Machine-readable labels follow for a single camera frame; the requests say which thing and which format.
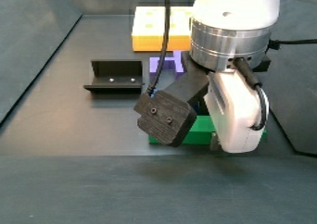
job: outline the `black plastic part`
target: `black plastic part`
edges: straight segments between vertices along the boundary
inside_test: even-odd
[[[264,56],[259,66],[253,68],[255,72],[267,72],[272,64],[272,59],[268,56]]]
[[[259,76],[255,74],[253,70],[249,67],[248,61],[245,58],[239,57],[233,61],[235,66],[237,67],[237,70],[244,75],[245,81],[249,85],[249,87],[256,90],[257,86],[263,86],[263,83],[259,79]]]
[[[184,142],[197,118],[192,106],[209,89],[207,70],[193,62],[189,52],[183,52],[183,62],[187,68],[183,77],[153,97],[144,93],[134,108],[142,115],[138,119],[141,129],[173,147]]]
[[[169,146],[180,146],[196,122],[196,112],[189,103],[165,91],[158,91],[152,98],[142,95],[136,110],[142,112],[138,119],[141,129]]]
[[[164,91],[195,106],[208,94],[208,71],[192,60],[188,51],[183,52],[181,60],[187,73]]]
[[[85,89],[93,93],[141,93],[142,62],[138,60],[93,61],[93,85]]]

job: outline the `purple block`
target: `purple block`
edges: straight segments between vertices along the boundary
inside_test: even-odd
[[[157,75],[157,69],[160,64],[160,57],[150,57],[150,80]],[[184,73],[184,66],[181,63],[181,51],[175,51],[175,57],[165,57],[164,70],[173,70],[176,72],[176,79],[179,79]]]

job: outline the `black object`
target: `black object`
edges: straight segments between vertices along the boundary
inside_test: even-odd
[[[265,55],[259,66],[253,68],[255,72],[268,72],[272,64],[272,59]]]
[[[150,85],[146,89],[146,93],[153,95],[156,91],[157,84],[160,82],[160,76],[164,70],[164,62],[167,57],[168,51],[168,44],[169,44],[169,36],[171,36],[171,21],[172,21],[172,1],[165,0],[165,28],[164,28],[164,42],[162,42],[162,49],[160,55],[160,62],[158,62],[158,70],[154,80],[150,82]]]
[[[249,87],[253,90],[256,90],[257,85],[261,87],[263,83],[259,79],[259,76],[255,74],[253,70],[251,69],[245,58],[243,58],[243,57],[236,58],[233,61],[233,64],[235,64],[237,70],[240,71],[240,73],[243,74]]]
[[[261,121],[260,121],[260,124],[253,125],[251,129],[253,131],[260,131],[267,124],[267,102],[265,102],[264,93],[261,90],[263,83],[259,79],[259,76],[255,74],[253,70],[251,69],[248,61],[245,60],[244,57],[236,58],[233,60],[233,64],[237,67],[237,70],[240,71],[240,73],[243,74],[247,84],[259,93],[259,99],[260,99],[260,104],[261,104]]]
[[[189,52],[183,52],[183,64],[187,69],[183,77],[153,97],[144,93],[136,105],[136,111],[142,115],[138,119],[141,129],[162,144],[175,147],[183,144],[196,122],[192,106],[209,89],[207,70],[192,60]]]
[[[141,93],[142,62],[138,60],[93,61],[93,85],[85,89],[93,93]]]
[[[308,40],[299,40],[299,41],[271,40],[268,48],[279,50],[283,44],[317,44],[317,39],[308,39]]]

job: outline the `yellow box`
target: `yellow box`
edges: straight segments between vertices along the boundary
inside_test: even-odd
[[[192,6],[172,7],[171,39],[168,50],[191,50]],[[161,51],[165,26],[164,6],[138,6],[133,28],[134,51]]]

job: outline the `black cable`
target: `black cable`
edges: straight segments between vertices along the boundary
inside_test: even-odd
[[[261,106],[261,121],[260,121],[260,124],[259,125],[255,124],[251,127],[251,129],[253,131],[260,131],[267,124],[267,113],[268,113],[267,112],[267,101],[265,101],[264,92],[261,89],[263,84],[261,84],[261,81],[260,81],[257,75],[255,74],[253,70],[251,69],[249,63],[244,57],[236,58],[233,61],[233,64],[237,67],[237,70],[240,71],[240,73],[243,74],[247,84],[259,93],[260,106]]]
[[[282,48],[283,44],[317,44],[317,39],[308,39],[308,40],[299,40],[299,41],[271,40],[269,45],[268,45],[268,49],[279,50]]]
[[[160,76],[164,69],[164,62],[167,57],[167,51],[168,51],[168,44],[169,44],[169,33],[171,33],[171,16],[172,16],[172,2],[171,0],[165,0],[165,30],[164,30],[164,42],[162,42],[162,49],[161,49],[161,55],[160,55],[160,61],[158,61],[158,69],[157,69],[157,75],[154,80],[152,81],[146,93],[152,96],[157,87],[157,84],[160,82]]]
[[[260,99],[260,106],[261,106],[261,121],[259,125],[253,125],[253,127],[251,128],[253,131],[260,131],[265,124],[267,124],[267,101],[265,101],[265,97],[264,97],[264,92],[261,87],[257,85],[256,86],[256,91],[259,93],[259,99]]]

